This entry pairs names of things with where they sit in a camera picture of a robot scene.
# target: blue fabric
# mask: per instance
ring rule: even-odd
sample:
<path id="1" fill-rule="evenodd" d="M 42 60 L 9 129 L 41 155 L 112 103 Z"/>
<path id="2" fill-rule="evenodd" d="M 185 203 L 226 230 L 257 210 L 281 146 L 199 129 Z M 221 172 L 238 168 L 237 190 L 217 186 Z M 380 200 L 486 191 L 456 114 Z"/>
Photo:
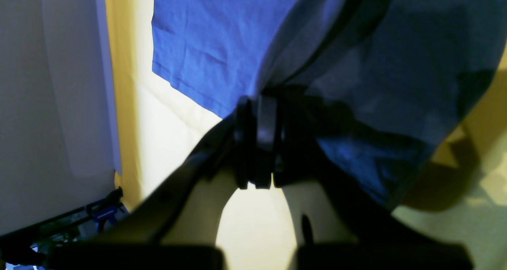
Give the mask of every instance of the blue fabric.
<path id="1" fill-rule="evenodd" d="M 154 3 L 155 73 L 221 117 L 273 90 L 388 210 L 485 92 L 507 35 L 505 0 Z"/>

